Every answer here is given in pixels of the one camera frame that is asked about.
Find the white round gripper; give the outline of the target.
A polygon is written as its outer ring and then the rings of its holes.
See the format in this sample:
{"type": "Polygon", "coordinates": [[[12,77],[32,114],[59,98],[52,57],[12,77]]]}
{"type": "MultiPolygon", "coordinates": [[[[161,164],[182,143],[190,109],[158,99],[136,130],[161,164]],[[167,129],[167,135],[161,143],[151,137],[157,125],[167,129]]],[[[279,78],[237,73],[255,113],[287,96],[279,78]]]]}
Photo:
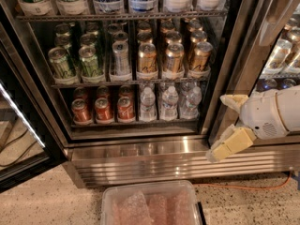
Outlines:
{"type": "Polygon", "coordinates": [[[206,152],[210,162],[221,160],[249,148],[257,139],[268,140],[288,135],[278,111],[278,90],[271,89],[247,95],[222,95],[221,102],[239,114],[241,122],[247,127],[230,125],[206,152]]]}

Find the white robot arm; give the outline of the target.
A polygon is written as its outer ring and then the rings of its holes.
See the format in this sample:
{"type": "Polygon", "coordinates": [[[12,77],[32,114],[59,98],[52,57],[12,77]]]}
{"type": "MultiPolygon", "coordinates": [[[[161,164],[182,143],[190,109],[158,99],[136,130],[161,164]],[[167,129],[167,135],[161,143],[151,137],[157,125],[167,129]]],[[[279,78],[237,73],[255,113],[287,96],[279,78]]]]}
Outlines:
{"type": "Polygon", "coordinates": [[[246,95],[223,95],[222,103],[236,111],[240,126],[229,125],[206,152],[210,162],[219,162],[254,144],[257,139],[283,138],[300,131],[300,86],[271,89],[246,95]]]}

